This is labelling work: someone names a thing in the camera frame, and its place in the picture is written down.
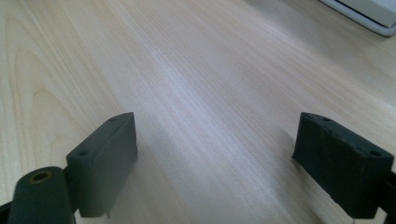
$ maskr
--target table surface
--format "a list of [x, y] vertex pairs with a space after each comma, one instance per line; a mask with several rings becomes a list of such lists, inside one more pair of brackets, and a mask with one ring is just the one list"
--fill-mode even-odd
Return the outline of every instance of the table surface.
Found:
[[300, 113], [396, 153], [395, 61], [315, 0], [1, 0], [0, 203], [134, 111], [113, 216], [79, 223], [353, 223], [290, 158]]

